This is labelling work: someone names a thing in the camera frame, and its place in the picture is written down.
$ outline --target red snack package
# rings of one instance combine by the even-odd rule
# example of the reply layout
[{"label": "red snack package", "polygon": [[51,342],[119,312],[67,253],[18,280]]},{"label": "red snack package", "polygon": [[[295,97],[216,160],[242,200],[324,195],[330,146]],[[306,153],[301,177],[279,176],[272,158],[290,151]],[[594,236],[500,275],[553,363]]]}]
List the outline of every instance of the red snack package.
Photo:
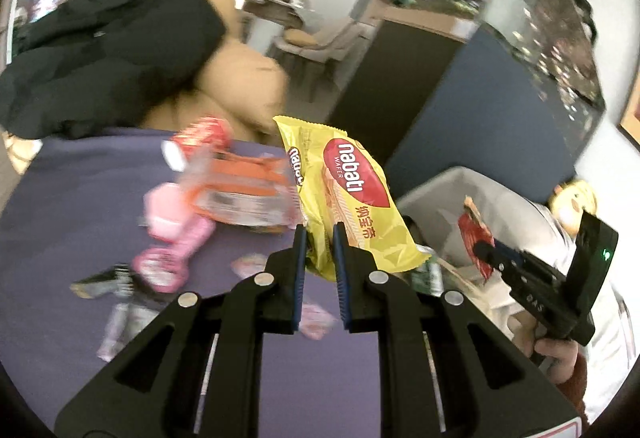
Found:
[{"label": "red snack package", "polygon": [[226,120],[206,115],[164,141],[162,154],[172,170],[182,172],[198,148],[208,145],[214,151],[226,151],[232,139],[233,132]]},{"label": "red snack package", "polygon": [[465,212],[458,219],[458,227],[460,228],[462,240],[465,242],[466,253],[474,262],[482,277],[484,277],[484,281],[487,282],[494,273],[494,269],[491,265],[476,257],[474,245],[478,241],[486,241],[495,247],[494,236],[491,234],[489,227],[482,222],[480,212],[469,196],[465,198]]}]

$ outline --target table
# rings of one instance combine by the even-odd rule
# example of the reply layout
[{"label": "table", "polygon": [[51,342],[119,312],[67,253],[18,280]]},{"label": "table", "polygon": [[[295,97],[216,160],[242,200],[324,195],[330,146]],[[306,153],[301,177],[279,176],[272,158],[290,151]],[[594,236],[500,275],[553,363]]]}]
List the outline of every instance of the table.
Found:
[{"label": "table", "polygon": [[[69,284],[130,261],[152,239],[136,219],[142,196],[175,176],[162,159],[165,131],[112,129],[78,141],[47,139],[0,218],[0,361],[49,427],[104,363],[96,351],[116,300],[76,297]],[[236,142],[244,155],[281,149]],[[219,224],[191,261],[185,288],[203,296],[231,288],[229,264],[288,247],[292,232],[252,233]],[[335,285],[307,274],[305,296],[339,319]],[[380,434],[375,334],[340,323],[321,341],[265,335],[261,438],[371,438]]]}]

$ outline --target red oval logo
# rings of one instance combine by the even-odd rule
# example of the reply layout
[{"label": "red oval logo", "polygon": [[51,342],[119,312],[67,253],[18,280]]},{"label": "red oval logo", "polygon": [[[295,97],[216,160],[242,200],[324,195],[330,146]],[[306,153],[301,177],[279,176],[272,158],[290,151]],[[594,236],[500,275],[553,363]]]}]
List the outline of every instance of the red oval logo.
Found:
[{"label": "red oval logo", "polygon": [[335,181],[357,201],[389,207],[389,196],[373,166],[350,141],[331,139],[324,147],[324,164]]}]

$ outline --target wooden frame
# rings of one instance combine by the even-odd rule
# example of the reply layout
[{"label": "wooden frame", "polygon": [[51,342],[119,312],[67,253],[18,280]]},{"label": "wooden frame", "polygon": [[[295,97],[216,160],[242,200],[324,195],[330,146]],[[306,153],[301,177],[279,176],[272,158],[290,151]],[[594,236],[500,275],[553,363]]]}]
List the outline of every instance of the wooden frame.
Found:
[{"label": "wooden frame", "polygon": [[640,147],[640,75],[629,97],[620,128]]}]

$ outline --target orange snack package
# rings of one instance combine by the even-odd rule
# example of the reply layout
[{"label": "orange snack package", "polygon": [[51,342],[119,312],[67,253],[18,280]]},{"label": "orange snack package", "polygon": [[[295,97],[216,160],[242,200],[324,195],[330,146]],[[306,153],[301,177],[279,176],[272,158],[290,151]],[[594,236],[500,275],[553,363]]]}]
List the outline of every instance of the orange snack package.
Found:
[{"label": "orange snack package", "polygon": [[382,271],[424,262],[366,149],[340,129],[280,115],[274,120],[296,177],[311,262],[322,277],[335,281],[330,238],[337,222],[344,222],[350,245],[371,252]]}]

